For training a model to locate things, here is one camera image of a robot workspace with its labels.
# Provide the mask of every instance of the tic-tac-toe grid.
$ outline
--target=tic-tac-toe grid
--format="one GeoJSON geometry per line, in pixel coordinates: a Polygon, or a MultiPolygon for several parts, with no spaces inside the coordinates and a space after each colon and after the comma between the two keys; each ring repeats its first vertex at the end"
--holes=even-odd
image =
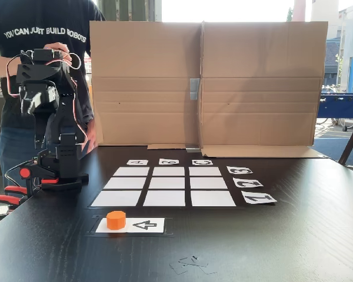
{"type": "Polygon", "coordinates": [[[235,203],[219,167],[176,165],[119,167],[91,206],[234,207],[235,203]]]}

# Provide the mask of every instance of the tape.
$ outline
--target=tape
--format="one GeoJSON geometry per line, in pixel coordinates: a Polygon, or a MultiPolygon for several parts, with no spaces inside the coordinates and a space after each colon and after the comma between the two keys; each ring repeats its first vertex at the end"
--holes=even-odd
{"type": "Polygon", "coordinates": [[[189,85],[190,85],[189,94],[191,96],[191,100],[198,99],[199,82],[200,82],[200,78],[191,78],[189,80],[189,85]]]}

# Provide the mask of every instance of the table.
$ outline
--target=table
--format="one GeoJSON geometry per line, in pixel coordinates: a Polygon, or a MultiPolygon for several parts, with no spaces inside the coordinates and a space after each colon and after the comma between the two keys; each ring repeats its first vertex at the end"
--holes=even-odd
{"type": "Polygon", "coordinates": [[[81,194],[39,192],[0,222],[0,281],[353,281],[353,171],[330,159],[213,159],[238,207],[134,207],[128,217],[167,217],[172,237],[89,237],[87,208],[129,159],[179,159],[199,153],[100,147],[82,162],[89,185],[81,194]],[[248,167],[277,203],[245,203],[225,166],[248,167]],[[186,256],[218,269],[169,267],[186,256]]]}

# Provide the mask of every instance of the jeans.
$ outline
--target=jeans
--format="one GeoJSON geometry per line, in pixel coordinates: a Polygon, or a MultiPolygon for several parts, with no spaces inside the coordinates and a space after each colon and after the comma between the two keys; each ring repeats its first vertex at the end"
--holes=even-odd
{"type": "MultiPolygon", "coordinates": [[[[2,127],[0,133],[0,167],[3,176],[4,187],[13,186],[14,184],[5,178],[4,174],[27,160],[36,157],[38,153],[44,149],[35,149],[34,130],[32,129],[18,129],[11,127],[2,127]]],[[[80,153],[78,149],[78,158],[82,158],[86,154],[88,148],[86,144],[83,152],[80,153]]],[[[56,146],[48,145],[47,148],[55,153],[56,146]]],[[[26,180],[22,180],[19,175],[19,169],[16,169],[8,174],[20,186],[26,187],[26,180]]]]}

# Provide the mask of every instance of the black t-shirt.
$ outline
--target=black t-shirt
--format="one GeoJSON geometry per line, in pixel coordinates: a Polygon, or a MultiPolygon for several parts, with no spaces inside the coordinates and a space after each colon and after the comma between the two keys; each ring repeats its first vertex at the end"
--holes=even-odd
{"type": "MultiPolygon", "coordinates": [[[[78,82],[78,101],[83,120],[94,118],[85,80],[85,52],[90,56],[89,21],[104,21],[92,0],[0,0],[0,55],[11,58],[21,50],[42,49],[46,44],[66,44],[82,61],[79,70],[70,70],[78,82]]],[[[11,93],[18,93],[12,76],[11,93]]],[[[1,79],[5,105],[3,127],[34,128],[32,116],[22,117],[19,98],[9,96],[6,78],[1,79]]]]}

